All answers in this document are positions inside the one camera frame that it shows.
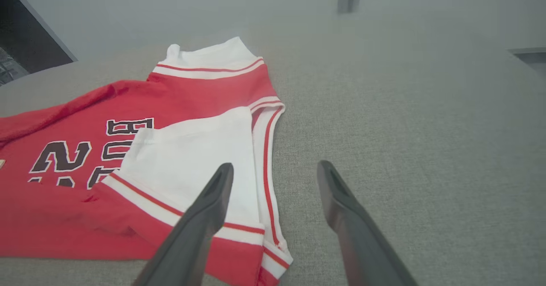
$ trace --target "gray upholstered surface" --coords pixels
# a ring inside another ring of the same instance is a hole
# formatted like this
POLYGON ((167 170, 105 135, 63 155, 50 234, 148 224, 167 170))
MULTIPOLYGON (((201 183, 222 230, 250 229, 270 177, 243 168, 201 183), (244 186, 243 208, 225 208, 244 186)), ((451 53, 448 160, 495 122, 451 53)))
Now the gray upholstered surface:
MULTIPOLYGON (((546 86, 525 64, 435 18, 271 24, 176 41, 195 49, 233 34, 265 57, 287 105, 273 148, 294 257, 282 285, 346 283, 322 217, 320 159, 336 165, 422 286, 546 284, 546 86)), ((2 115, 145 78, 166 47, 2 86, 2 115)), ((143 262, 0 259, 0 266, 5 285, 121 286, 143 262)))

